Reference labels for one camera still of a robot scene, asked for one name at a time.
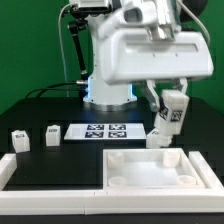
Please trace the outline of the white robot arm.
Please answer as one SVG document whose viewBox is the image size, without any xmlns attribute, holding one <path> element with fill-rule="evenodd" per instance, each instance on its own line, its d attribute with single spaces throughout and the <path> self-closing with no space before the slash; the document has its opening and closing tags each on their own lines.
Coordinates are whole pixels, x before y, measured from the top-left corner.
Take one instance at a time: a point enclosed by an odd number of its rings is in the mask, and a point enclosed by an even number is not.
<svg viewBox="0 0 224 224">
<path fill-rule="evenodd" d="M 84 102 L 102 111 L 121 110 L 136 102 L 137 83 L 157 111 L 157 82 L 177 82 L 185 93 L 189 79 L 210 76 L 208 40 L 181 28 L 184 8 L 181 0 L 121 0 L 116 11 L 89 18 L 94 68 Z"/>
</svg>

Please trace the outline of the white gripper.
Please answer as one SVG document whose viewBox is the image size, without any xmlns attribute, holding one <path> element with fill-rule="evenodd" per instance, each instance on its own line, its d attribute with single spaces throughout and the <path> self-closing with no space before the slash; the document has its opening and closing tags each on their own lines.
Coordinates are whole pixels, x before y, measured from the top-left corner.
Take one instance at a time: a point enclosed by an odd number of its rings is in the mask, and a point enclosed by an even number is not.
<svg viewBox="0 0 224 224">
<path fill-rule="evenodd" d="M 176 94 L 184 96 L 186 78 L 213 73 L 210 52 L 199 32 L 180 32 L 173 41 L 155 41 L 144 28 L 100 28 L 99 37 L 103 80 L 109 85 L 147 80 L 146 98 L 153 112 L 159 112 L 163 103 L 153 80 L 176 79 Z"/>
</svg>

